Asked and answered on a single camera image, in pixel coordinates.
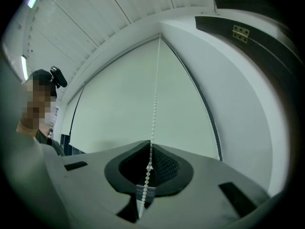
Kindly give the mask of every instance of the ceiling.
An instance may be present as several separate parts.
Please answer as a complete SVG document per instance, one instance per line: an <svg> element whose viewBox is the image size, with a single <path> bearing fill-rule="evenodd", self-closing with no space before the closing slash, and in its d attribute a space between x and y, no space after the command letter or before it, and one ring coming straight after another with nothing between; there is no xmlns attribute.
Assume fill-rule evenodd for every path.
<svg viewBox="0 0 305 229"><path fill-rule="evenodd" d="M91 64L92 54L95 52L96 58L101 48L103 51L109 48L120 32L127 32L128 27L140 25L140 21L148 21L149 17L158 18L157 14L166 19L175 10L189 8L192 14L191 11L206 11L207 7L214 10L213 0L37 0L32 9L22 4L14 19L21 25L17 36L22 44L20 56L27 57L28 74L38 69L48 71L52 66L61 69L68 82L66 88L57 89L57 102L61 103L70 83L76 81L75 76L78 79ZM121 53L117 48L112 51ZM15 61L18 64L15 68L23 78L18 53ZM71 100L72 94L76 93L66 97L65 102Z"/></svg>

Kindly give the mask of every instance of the white roller blind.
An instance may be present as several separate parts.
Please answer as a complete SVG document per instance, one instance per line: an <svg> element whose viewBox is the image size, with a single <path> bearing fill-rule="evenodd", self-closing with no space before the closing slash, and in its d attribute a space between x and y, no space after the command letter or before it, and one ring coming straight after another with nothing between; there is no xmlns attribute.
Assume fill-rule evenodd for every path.
<svg viewBox="0 0 305 229"><path fill-rule="evenodd" d="M61 134L64 134L64 135L70 134L74 111L75 111L78 99L80 98L81 92L82 92L82 89L75 95L75 97L71 100L71 102L67 106L66 114L65 114L65 117L62 122Z"/></svg>
<svg viewBox="0 0 305 229"><path fill-rule="evenodd" d="M87 83L70 144L92 153L149 140L159 40L119 58ZM217 158L213 130L189 75L161 41L155 143Z"/></svg>

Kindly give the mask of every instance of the black cap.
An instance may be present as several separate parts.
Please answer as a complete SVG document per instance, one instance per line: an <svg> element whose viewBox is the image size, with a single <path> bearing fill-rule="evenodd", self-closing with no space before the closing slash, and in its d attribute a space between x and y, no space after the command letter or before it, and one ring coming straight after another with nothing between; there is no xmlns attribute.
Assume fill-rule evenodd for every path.
<svg viewBox="0 0 305 229"><path fill-rule="evenodd" d="M53 77L50 72L47 72L45 70L37 70L29 76L28 80L39 81L39 85L50 86L51 96L56 98L56 86L54 82L51 82L52 78Z"/></svg>

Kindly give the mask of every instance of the shirt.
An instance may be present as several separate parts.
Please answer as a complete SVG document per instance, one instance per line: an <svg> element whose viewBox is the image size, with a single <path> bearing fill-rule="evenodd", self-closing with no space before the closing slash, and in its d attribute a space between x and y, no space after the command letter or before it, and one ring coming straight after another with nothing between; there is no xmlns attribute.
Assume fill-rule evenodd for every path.
<svg viewBox="0 0 305 229"><path fill-rule="evenodd" d="M50 138L46 137L39 129L36 133L35 138L41 144L48 144L47 143L48 139L50 139ZM57 155L65 156L65 154L64 154L61 146L59 145L59 143L56 142L55 140L52 140L52 139L50 139L50 140L51 140L51 146L55 149Z"/></svg>

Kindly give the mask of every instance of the person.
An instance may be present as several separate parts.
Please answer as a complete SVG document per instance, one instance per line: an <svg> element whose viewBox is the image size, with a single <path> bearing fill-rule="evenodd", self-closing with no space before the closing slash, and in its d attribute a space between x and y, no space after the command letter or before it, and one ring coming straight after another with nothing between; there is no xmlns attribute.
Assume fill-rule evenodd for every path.
<svg viewBox="0 0 305 229"><path fill-rule="evenodd" d="M45 113L50 112L51 102L56 101L56 86L51 73L45 70L34 71L24 83L27 94L27 106L23 108L16 131L37 139L41 144L51 145L57 155L64 156L58 142L46 137L39 129Z"/></svg>

